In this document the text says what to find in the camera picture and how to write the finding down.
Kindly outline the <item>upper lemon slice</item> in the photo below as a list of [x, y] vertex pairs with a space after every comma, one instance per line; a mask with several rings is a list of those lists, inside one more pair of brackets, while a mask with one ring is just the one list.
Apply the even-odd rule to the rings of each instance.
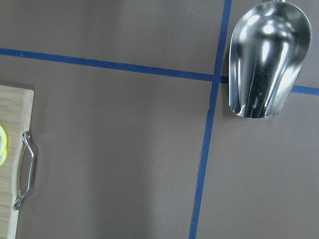
[[0, 126], [0, 154], [4, 153], [4, 150], [7, 147], [7, 135], [5, 129]]

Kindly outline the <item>metal scoop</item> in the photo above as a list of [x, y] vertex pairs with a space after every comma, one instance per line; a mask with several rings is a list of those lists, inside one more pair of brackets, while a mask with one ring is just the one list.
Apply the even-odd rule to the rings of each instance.
[[282, 110], [305, 62], [312, 30], [304, 12], [280, 0], [250, 9], [236, 24], [229, 51], [229, 106], [243, 118]]

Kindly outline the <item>wooden cutting board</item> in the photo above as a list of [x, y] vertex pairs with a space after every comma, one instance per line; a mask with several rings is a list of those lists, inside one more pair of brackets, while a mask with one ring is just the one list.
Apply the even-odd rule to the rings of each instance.
[[[0, 125], [7, 135], [7, 158], [0, 167], [0, 237], [16, 235], [20, 208], [30, 193], [35, 178], [36, 153], [31, 142], [30, 119], [34, 91], [10, 86], [0, 87]], [[20, 189], [23, 156], [30, 154], [27, 188]]]

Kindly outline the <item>lower stacked lemon slice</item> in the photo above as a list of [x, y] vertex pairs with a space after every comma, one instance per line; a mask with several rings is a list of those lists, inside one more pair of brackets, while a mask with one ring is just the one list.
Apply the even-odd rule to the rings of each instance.
[[2, 152], [2, 154], [0, 155], [0, 167], [3, 166], [3, 164], [5, 163], [7, 158], [7, 149], [5, 148]]

